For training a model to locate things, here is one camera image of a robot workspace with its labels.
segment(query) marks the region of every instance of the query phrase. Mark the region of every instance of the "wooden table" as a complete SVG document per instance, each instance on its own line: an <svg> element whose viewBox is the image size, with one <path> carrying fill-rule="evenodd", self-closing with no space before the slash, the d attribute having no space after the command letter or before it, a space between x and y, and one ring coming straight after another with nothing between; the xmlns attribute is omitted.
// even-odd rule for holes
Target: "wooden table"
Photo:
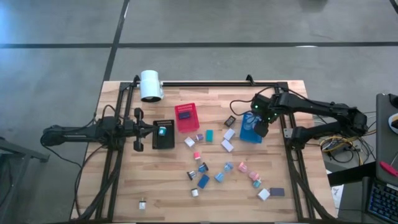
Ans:
<svg viewBox="0 0 398 224"><path fill-rule="evenodd" d="M304 82L287 81L289 88L306 96ZM97 114L100 116L105 105L116 105L120 82L104 82L99 98ZM146 137L144 152L133 150L133 140L128 138L124 147L123 162L119 178L118 194L114 210L114 222L273 222L297 221L294 199L291 190L289 171L286 163L284 141L280 122L269 127L268 135L262 144L251 144L239 140L242 117L233 124L236 134L231 140L234 150L228 153L222 146L224 133L228 128L223 124L232 115L229 109L231 100L250 100L263 87L165 87L165 98L158 103L140 101L139 90L134 90L132 108L144 111L144 121L175 119L174 106L194 102L197 107L200 129L194 133L181 134L175 130L175 148L171 150L152 149L152 135ZM273 89L262 92L271 96ZM235 103L237 113L249 109L249 103ZM113 115L107 110L106 115ZM313 126L310 114L295 113L297 126ZM200 142L190 149L184 139L214 130L211 144ZM90 152L99 144L90 144ZM199 197L191 196L191 189L197 187L196 177L189 180L186 171L197 170L193 152L199 151L209 167L211 177L205 189L199 190ZM106 150L101 149L84 168L78 189L78 199L82 209L86 208L98 193L103 174ZM303 150L310 188L319 202L333 216L336 210L326 176L326 169L318 147L307 146ZM262 179L260 189L252 186L247 174L237 170L240 162L258 172ZM224 182L218 183L214 176L223 170L225 162L235 165L232 173L226 174ZM283 187L285 197L270 197L265 202L257 198L262 189ZM138 209L144 198L145 211ZM303 193L300 193L303 210L306 211ZM108 211L106 198L104 214Z"/></svg>

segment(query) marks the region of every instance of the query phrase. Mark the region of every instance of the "concrete floor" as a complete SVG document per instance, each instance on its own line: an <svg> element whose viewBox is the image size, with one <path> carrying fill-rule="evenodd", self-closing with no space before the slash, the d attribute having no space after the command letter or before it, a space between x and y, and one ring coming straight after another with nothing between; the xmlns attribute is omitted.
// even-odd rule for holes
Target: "concrete floor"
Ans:
<svg viewBox="0 0 398 224"><path fill-rule="evenodd" d="M3 0L0 46L111 44L122 5L123 0ZM386 0L130 0L120 43L398 42L397 28L398 14ZM85 124L110 51L0 48L0 136L47 152L39 143L44 128ZM398 47L118 49L110 80L132 80L146 69L159 71L163 80L242 80L247 74L256 80L302 79L314 100L374 111L376 93L396 90L397 58ZM368 141L374 146L374 136ZM85 147L64 144L55 150L81 163ZM13 223L68 220L77 172L55 156L46 164L32 161ZM355 201L345 195L343 203Z"/></svg>

